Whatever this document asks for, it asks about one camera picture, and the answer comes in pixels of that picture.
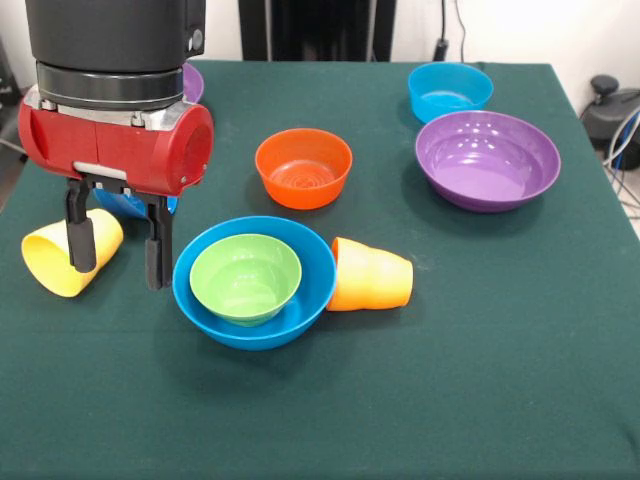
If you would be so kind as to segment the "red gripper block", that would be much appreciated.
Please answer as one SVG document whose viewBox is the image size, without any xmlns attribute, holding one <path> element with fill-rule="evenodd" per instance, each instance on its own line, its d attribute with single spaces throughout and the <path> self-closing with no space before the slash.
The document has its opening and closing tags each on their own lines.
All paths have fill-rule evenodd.
<svg viewBox="0 0 640 480">
<path fill-rule="evenodd" d="M 202 105 L 177 102 L 144 112 L 144 125 L 133 126 L 130 112 L 97 112 L 61 105 L 40 107 L 32 87 L 20 105 L 21 143 L 41 168 L 68 178 L 65 222 L 71 265 L 80 273 L 96 267 L 92 220 L 86 201 L 86 174 L 126 182 L 143 195 L 150 225 L 145 241 L 147 285 L 160 290 L 172 281 L 172 216 L 165 196 L 179 196 L 198 184 L 207 170 L 214 138 L 211 114 Z"/>
</svg>

